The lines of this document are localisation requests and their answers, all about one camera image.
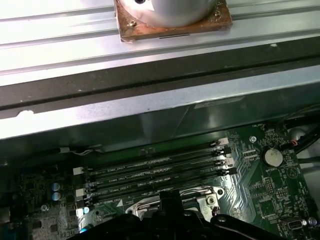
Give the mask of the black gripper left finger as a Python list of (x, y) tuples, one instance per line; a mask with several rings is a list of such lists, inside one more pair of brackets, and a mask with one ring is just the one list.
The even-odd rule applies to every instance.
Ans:
[(84, 233), (83, 240), (171, 240), (173, 238), (173, 192), (159, 194), (160, 209), (150, 217), (125, 213)]

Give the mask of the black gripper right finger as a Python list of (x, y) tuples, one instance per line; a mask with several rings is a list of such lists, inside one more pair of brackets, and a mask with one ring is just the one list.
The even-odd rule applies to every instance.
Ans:
[(169, 226), (175, 240), (253, 240), (250, 228), (226, 215), (215, 215), (208, 222), (195, 211), (185, 210), (179, 191), (169, 192)]

